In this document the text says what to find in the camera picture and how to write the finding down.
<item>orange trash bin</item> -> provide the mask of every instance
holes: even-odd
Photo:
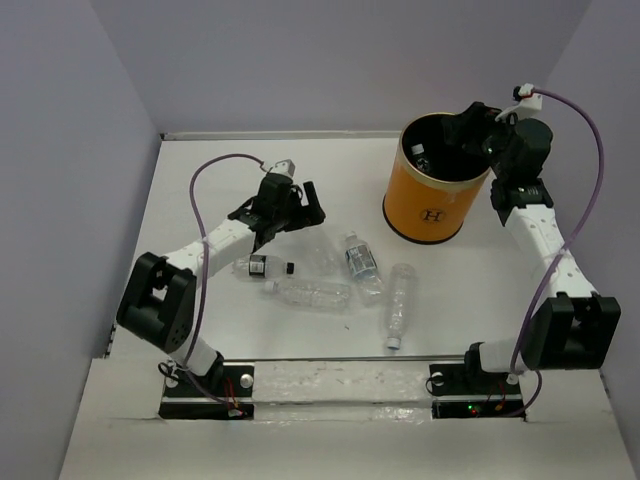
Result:
[[[446,242],[460,231],[489,166],[444,143],[440,120],[432,113],[409,123],[400,134],[383,214],[389,226],[414,243]],[[412,147],[422,145],[428,169],[419,168]]]

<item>gray wall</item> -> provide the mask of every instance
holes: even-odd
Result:
[[[86,0],[0,15],[0,476],[58,477],[142,219],[156,129]]]
[[[588,0],[91,0],[161,131],[400,129],[543,83]]]
[[[604,373],[611,401],[636,472],[640,473],[640,2],[595,0],[553,71],[548,88],[590,112],[606,150],[599,204],[574,250],[581,267],[603,295],[614,295],[623,316]],[[544,178],[568,231],[577,222],[594,183],[597,157],[586,124],[553,100],[545,119],[556,132]]]

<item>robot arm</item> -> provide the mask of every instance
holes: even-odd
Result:
[[[164,256],[145,253],[131,272],[116,314],[118,324],[188,367],[205,385],[214,385],[223,358],[202,338],[193,339],[196,290],[203,279],[204,246],[209,246],[208,277],[235,259],[249,255],[281,231],[321,224],[325,214],[312,182],[302,190],[293,183],[290,160],[278,162],[263,178],[258,194],[229,214],[206,238]]]
[[[443,118],[445,142],[491,166],[496,179],[491,203],[527,258],[536,285],[565,241],[553,200],[538,176],[553,134],[529,118],[541,108],[531,85],[517,87],[514,107],[504,111],[473,103]],[[584,277],[571,252],[564,252],[525,331],[518,370],[596,369],[602,366],[620,317],[615,298],[601,297]],[[509,372],[516,339],[473,344],[470,370]]]

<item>water bottle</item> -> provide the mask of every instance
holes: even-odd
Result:
[[[386,347],[389,350],[400,350],[402,336],[412,315],[416,282],[416,270],[411,265],[398,263],[391,269],[387,308],[384,314]]]
[[[347,266],[358,286],[362,303],[369,306],[379,302],[384,294],[384,284],[369,245],[355,232],[348,233],[344,242]]]
[[[340,255],[320,225],[300,230],[297,237],[318,275],[333,275],[338,272]]]
[[[292,275],[295,265],[274,255],[247,255],[233,262],[233,274],[241,280],[264,280]]]
[[[416,162],[416,168],[425,175],[433,175],[433,168],[431,162],[424,153],[424,146],[421,143],[411,147],[411,154]]]
[[[268,281],[264,291],[287,305],[318,310],[344,310],[351,297],[349,285],[295,278]]]

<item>cable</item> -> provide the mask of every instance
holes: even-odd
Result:
[[[507,403],[507,391],[504,389],[504,385],[502,385],[502,382],[498,382],[498,388],[500,388],[500,392],[502,393],[502,400],[500,401],[500,404],[496,406],[496,412],[502,410],[504,404]]]
[[[527,313],[525,314],[524,321],[522,322],[522,327],[520,328],[520,333],[518,334],[518,339],[516,340],[516,344],[513,349],[513,354],[511,355],[510,370],[512,373],[516,373],[516,362],[518,360],[518,354],[520,353],[520,350],[522,348],[525,332],[529,330],[529,326],[531,325],[531,322],[533,320],[533,311],[538,305],[538,302],[542,297],[542,293],[544,292],[544,289],[549,283],[551,276],[553,275],[558,264],[560,263],[560,260],[562,260],[562,257],[564,256],[565,252],[569,250],[571,245],[573,245],[573,242],[578,237],[578,234],[582,231],[582,228],[587,222],[587,219],[591,215],[591,212],[593,211],[593,207],[595,206],[596,201],[598,200],[598,196],[600,195],[600,189],[602,188],[602,180],[604,177],[604,146],[602,145],[602,137],[600,135],[600,131],[598,130],[598,127],[596,126],[593,119],[589,116],[589,114],[585,110],[583,110],[582,107],[580,107],[573,101],[561,95],[558,95],[557,93],[553,93],[541,88],[534,88],[532,90],[532,93],[538,93],[545,97],[550,97],[550,98],[553,98],[554,100],[564,103],[568,107],[575,110],[587,122],[587,124],[589,125],[589,128],[591,129],[591,132],[593,133],[593,136],[596,141],[596,147],[598,149],[598,176],[596,178],[596,184],[593,188],[593,193],[591,194],[591,198],[589,199],[589,203],[587,204],[587,207],[585,208],[584,213],[582,214],[582,217],[580,217],[578,224],[573,229],[573,231],[571,232],[567,240],[565,240],[564,245],[554,257],[553,261],[549,265],[549,268],[547,268],[547,271],[542,277],[542,280],[540,281],[540,284],[538,285],[538,288],[536,289],[536,292],[534,293],[533,298],[531,299],[531,303],[529,304],[529,308],[527,309]],[[507,414],[506,416],[516,417],[521,415],[537,400],[538,396],[540,395],[540,391],[542,390],[542,374],[537,370],[535,371],[535,373],[536,373],[536,376],[538,377],[538,385],[533,395],[527,402],[527,404],[521,409],[515,412],[512,412],[510,414]]]
[[[204,221],[202,220],[202,216],[200,215],[200,210],[198,209],[198,205],[196,203],[195,197],[195,185],[198,176],[205,170],[207,167],[213,165],[214,163],[218,163],[222,160],[226,160],[229,158],[247,158],[256,162],[260,167],[264,165],[264,162],[253,155],[248,155],[246,153],[229,153],[227,155],[221,155],[219,157],[213,158],[202,165],[193,173],[191,177],[191,181],[189,182],[189,201],[191,202],[191,209],[193,210],[193,215],[196,217],[196,222],[198,224],[198,231],[200,232],[200,238],[202,238],[202,246],[204,250],[203,260],[202,260],[202,282],[200,286],[200,303],[198,305],[198,316],[196,317],[196,326],[193,330],[193,337],[191,339],[191,345],[189,345],[189,349],[187,350],[187,354],[184,357],[184,367],[185,374],[189,381],[193,384],[193,386],[198,390],[202,395],[210,398],[211,400],[226,405],[228,402],[219,397],[216,397],[212,393],[210,393],[206,388],[204,388],[196,376],[188,369],[189,359],[193,354],[193,350],[196,346],[196,342],[198,340],[198,336],[200,335],[200,329],[202,327],[202,319],[204,317],[204,307],[207,301],[207,281],[209,279],[209,243],[207,241],[207,230],[204,226]]]
[[[526,412],[529,407],[531,407],[531,405],[533,405],[533,403],[538,399],[540,391],[542,390],[542,374],[538,370],[534,370],[534,373],[538,377],[538,385],[536,386],[536,390],[533,392],[533,395],[531,395],[531,398],[523,407],[519,408],[515,412],[505,414],[505,417],[519,417],[524,412]]]

